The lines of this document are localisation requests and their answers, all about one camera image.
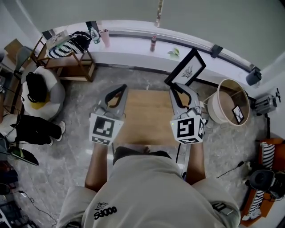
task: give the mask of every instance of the wooden side table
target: wooden side table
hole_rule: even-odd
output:
[[[42,37],[34,48],[35,51],[40,43],[43,45],[37,57],[39,65],[43,65],[47,69],[53,69],[62,80],[93,81],[92,74],[97,66],[88,50],[84,54],[72,52],[68,56],[51,59],[47,57],[46,44],[41,39]]]

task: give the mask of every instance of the person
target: person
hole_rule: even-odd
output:
[[[118,147],[107,181],[107,146],[96,144],[85,186],[70,187],[57,228],[236,228],[239,208],[206,178],[203,144],[191,145],[186,181],[164,151]]]
[[[40,117],[4,114],[4,90],[0,85],[0,133],[9,143],[25,141],[30,144],[53,144],[53,139],[61,141],[65,123],[55,125]]]

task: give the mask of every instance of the small plant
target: small plant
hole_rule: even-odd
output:
[[[170,51],[167,53],[170,54],[171,57],[179,57],[179,55],[180,55],[178,48],[173,48],[173,51]]]

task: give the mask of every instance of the beige t-shirt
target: beige t-shirt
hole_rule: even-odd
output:
[[[216,203],[226,208],[214,210]],[[240,212],[218,180],[191,186],[173,160],[142,155],[119,159],[98,193],[71,187],[57,228],[71,221],[83,228],[236,228]]]

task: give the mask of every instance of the wooden tabletop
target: wooden tabletop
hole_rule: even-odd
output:
[[[181,97],[183,104],[187,96]],[[168,91],[129,90],[126,119],[116,142],[142,145],[177,146],[170,121],[173,116]]]

